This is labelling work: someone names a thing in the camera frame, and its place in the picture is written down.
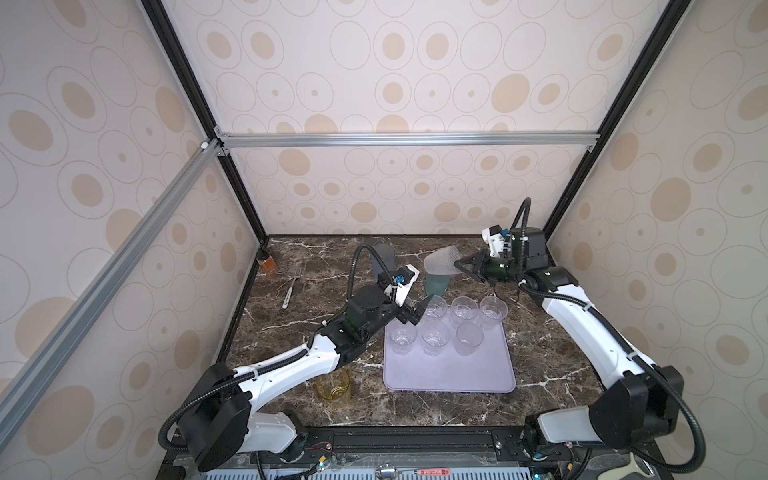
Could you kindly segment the clear ribbed small glass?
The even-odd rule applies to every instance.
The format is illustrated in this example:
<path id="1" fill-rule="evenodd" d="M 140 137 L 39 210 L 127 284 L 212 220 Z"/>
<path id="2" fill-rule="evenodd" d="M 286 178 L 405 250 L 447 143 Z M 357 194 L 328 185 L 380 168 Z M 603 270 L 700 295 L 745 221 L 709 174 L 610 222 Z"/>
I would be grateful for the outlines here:
<path id="1" fill-rule="evenodd" d="M 451 338 L 448 326 L 439 322 L 428 322 L 421 331 L 422 350 L 427 356 L 436 357 L 444 350 Z"/>

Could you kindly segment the frosted dimpled tall cup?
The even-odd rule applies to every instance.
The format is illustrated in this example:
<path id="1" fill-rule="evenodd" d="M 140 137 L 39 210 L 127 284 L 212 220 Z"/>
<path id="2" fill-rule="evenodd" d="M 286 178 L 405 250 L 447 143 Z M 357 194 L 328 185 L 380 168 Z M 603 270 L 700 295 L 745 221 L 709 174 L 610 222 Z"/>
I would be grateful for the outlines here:
<path id="1" fill-rule="evenodd" d="M 438 249 L 424 259 L 423 265 L 426 272 L 437 276 L 454 276 L 461 271 L 455 266 L 455 262 L 461 259 L 461 253 L 456 246 L 448 246 Z"/>

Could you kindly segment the lavender plastic tray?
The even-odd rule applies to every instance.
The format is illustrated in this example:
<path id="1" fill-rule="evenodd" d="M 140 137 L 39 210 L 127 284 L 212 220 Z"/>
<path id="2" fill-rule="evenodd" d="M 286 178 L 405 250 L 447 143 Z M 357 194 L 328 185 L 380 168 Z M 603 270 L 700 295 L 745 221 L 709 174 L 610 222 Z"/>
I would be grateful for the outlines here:
<path id="1" fill-rule="evenodd" d="M 460 356 L 454 348 L 455 330 L 445 350 L 436 357 L 422 350 L 421 331 L 427 323 L 417 326 L 418 337 L 407 355 L 396 355 L 387 341 L 385 329 L 383 381 L 391 390 L 453 392 L 453 393 L 510 393 L 516 387 L 516 378 L 503 327 L 483 330 L 484 341 L 470 356 Z"/>

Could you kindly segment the tall blue plastic tumbler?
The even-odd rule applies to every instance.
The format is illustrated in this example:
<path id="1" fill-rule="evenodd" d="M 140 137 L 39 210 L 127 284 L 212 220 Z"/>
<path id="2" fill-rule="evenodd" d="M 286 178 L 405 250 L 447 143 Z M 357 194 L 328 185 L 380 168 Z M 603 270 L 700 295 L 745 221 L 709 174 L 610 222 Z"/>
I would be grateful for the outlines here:
<path id="1" fill-rule="evenodd" d="M 394 248 L 390 244 L 378 243 L 374 246 L 374 249 L 382 259 L 387 269 L 393 273 L 396 270 L 395 260 L 396 254 Z M 373 279 L 377 280 L 378 276 L 383 272 L 381 265 L 375 259 L 372 260 L 372 275 Z"/>

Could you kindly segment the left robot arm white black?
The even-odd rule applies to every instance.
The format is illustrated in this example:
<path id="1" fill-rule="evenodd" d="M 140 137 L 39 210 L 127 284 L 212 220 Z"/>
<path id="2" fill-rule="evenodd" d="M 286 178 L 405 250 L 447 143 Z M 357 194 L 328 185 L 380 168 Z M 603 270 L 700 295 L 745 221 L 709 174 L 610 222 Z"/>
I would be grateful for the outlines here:
<path id="1" fill-rule="evenodd" d="M 163 423 L 160 445 L 188 453 L 200 472 L 214 470 L 239 453 L 294 454 L 302 449 L 303 439 L 293 418 L 263 414 L 261 408 L 305 381 L 356 360 L 392 321 L 417 325 L 429 302 L 398 299 L 378 286 L 365 285 L 305 344 L 235 369 L 224 362 L 211 365 Z"/>

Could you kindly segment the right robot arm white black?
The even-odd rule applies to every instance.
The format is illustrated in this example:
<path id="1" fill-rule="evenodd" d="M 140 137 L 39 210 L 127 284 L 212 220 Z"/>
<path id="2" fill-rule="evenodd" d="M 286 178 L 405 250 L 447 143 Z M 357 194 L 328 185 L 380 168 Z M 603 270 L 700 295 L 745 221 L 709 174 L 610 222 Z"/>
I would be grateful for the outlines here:
<path id="1" fill-rule="evenodd" d="M 604 387 L 589 406 L 533 417 L 537 439 L 624 449 L 672 433 L 680 406 L 668 391 L 682 390 L 682 376 L 672 367 L 656 365 L 608 322 L 578 280 L 555 265 L 543 232 L 493 226 L 482 238 L 486 249 L 456 260 L 455 267 L 489 285 L 517 285 L 564 328 Z"/>

